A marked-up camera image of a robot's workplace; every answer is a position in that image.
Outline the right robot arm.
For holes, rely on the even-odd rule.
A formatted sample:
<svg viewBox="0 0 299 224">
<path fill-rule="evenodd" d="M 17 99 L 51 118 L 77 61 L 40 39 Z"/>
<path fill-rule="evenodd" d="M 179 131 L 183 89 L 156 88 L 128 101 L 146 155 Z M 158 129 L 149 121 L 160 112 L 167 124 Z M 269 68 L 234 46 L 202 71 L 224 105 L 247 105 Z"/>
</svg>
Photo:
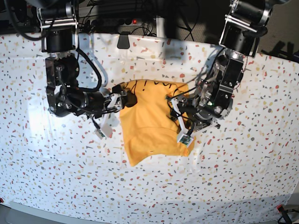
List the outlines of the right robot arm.
<svg viewBox="0 0 299 224">
<path fill-rule="evenodd" d="M 49 54 L 45 60 L 46 93 L 51 113 L 58 117 L 72 113 L 97 119 L 137 103 L 136 95 L 122 84 L 113 87 L 111 92 L 100 92 L 102 76 L 87 54 L 79 48 L 78 1 L 30 0 L 28 3 L 36 7 L 42 34 L 42 52 Z M 96 74 L 98 82 L 93 88 L 79 86 L 80 56 Z"/>
</svg>

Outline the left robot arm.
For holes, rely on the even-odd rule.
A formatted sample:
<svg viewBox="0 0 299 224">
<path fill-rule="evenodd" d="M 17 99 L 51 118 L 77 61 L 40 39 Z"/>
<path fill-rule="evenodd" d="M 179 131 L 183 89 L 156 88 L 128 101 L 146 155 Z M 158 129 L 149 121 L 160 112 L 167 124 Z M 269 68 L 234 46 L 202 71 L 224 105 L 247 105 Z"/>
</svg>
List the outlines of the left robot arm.
<svg viewBox="0 0 299 224">
<path fill-rule="evenodd" d="M 171 119 L 179 123 L 179 137 L 190 138 L 196 131 L 219 127 L 232 110 L 233 91 L 243 77 L 244 58 L 254 57 L 275 0 L 232 0 L 212 66 L 197 75 L 194 93 L 186 91 L 167 97 Z"/>
</svg>

